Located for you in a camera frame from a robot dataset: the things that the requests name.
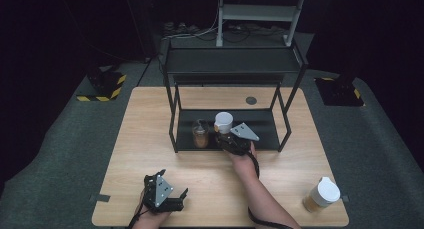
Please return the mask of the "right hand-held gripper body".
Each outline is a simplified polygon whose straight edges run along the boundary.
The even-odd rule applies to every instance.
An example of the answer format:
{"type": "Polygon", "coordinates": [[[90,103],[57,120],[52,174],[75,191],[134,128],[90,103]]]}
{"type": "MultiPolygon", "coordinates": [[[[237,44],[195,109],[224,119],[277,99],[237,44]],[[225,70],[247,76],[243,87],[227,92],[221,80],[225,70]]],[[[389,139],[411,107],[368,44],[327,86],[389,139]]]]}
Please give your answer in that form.
{"type": "Polygon", "coordinates": [[[260,138],[245,123],[241,123],[233,128],[228,134],[221,134],[221,142],[217,145],[234,155],[245,155],[250,151],[251,142],[259,141],[260,138]]]}

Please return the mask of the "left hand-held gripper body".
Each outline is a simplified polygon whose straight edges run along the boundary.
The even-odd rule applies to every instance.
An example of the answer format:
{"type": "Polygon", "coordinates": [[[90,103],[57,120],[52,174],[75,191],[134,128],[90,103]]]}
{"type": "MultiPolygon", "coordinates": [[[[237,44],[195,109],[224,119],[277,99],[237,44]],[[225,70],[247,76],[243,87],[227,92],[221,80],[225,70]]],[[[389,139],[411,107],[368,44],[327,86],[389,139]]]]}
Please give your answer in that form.
{"type": "Polygon", "coordinates": [[[182,211],[184,200],[179,199],[179,197],[170,198],[173,190],[174,188],[163,176],[146,176],[144,178],[144,196],[142,202],[154,213],[182,211]]]}

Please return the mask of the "black metal two-tier rack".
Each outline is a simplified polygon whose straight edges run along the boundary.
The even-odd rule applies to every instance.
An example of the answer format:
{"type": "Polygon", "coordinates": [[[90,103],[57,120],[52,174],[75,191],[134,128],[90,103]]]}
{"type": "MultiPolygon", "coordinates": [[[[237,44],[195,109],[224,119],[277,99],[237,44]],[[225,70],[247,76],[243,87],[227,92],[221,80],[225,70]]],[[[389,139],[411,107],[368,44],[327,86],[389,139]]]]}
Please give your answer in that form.
{"type": "Polygon", "coordinates": [[[189,143],[189,126],[197,117],[210,120],[213,109],[186,109],[182,107],[179,88],[189,85],[273,85],[272,104],[279,104],[286,127],[282,139],[272,108],[232,109],[238,122],[244,121],[269,138],[262,145],[267,150],[282,151],[291,135],[288,110],[307,69],[307,60],[296,45],[289,47],[221,47],[174,48],[163,47],[161,67],[171,109],[169,136],[176,153],[193,151],[189,143]]]}

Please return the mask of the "person's left hand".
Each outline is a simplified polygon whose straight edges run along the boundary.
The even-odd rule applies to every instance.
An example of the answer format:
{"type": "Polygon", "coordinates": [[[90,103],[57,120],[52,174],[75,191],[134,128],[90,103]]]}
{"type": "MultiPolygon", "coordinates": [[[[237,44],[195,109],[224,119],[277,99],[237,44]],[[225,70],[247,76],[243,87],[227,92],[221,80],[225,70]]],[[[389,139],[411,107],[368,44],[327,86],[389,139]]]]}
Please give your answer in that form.
{"type": "Polygon", "coordinates": [[[149,225],[160,226],[171,215],[171,212],[161,212],[161,213],[151,212],[150,209],[143,204],[142,202],[143,196],[144,196],[144,192],[141,192],[140,198],[139,198],[139,204],[137,208],[135,209],[135,214],[140,215],[138,224],[144,223],[149,225]]]}

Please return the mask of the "person's right hand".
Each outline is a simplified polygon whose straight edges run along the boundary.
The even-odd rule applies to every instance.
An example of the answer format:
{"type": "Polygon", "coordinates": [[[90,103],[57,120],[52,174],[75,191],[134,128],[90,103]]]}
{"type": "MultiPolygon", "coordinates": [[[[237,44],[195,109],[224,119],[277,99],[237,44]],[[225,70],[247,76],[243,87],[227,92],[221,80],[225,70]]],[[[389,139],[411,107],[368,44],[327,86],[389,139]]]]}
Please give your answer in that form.
{"type": "Polygon", "coordinates": [[[239,156],[228,153],[228,156],[232,162],[235,173],[242,181],[249,181],[258,178],[254,161],[249,155],[239,156]]]}

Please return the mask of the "yellow-black striped stand base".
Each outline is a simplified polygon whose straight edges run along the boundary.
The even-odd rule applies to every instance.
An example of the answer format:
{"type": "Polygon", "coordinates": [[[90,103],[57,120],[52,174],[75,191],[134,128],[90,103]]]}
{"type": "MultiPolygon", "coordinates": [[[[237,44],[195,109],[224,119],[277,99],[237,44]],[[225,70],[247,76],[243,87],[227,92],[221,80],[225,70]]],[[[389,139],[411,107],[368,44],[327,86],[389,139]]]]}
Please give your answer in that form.
{"type": "Polygon", "coordinates": [[[87,79],[92,88],[91,93],[77,93],[76,99],[82,102],[106,102],[118,97],[126,76],[120,72],[100,71],[96,74],[88,74],[87,79]]]}
{"type": "Polygon", "coordinates": [[[361,94],[352,83],[340,84],[336,78],[316,78],[323,103],[326,106],[361,107],[364,105],[361,94]]]}

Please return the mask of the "grey metal stand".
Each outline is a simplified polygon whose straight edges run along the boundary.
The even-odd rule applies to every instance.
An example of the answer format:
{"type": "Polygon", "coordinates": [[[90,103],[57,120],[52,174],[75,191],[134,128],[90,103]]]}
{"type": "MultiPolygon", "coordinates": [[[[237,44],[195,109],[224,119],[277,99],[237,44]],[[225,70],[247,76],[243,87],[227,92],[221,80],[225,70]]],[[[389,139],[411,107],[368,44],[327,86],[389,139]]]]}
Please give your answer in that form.
{"type": "Polygon", "coordinates": [[[289,22],[290,28],[283,35],[284,45],[290,47],[294,38],[299,17],[302,12],[304,0],[298,0],[295,6],[274,5],[244,5],[225,4],[218,0],[218,28],[216,46],[223,46],[223,23],[225,20],[236,21],[268,21],[289,22]]]}

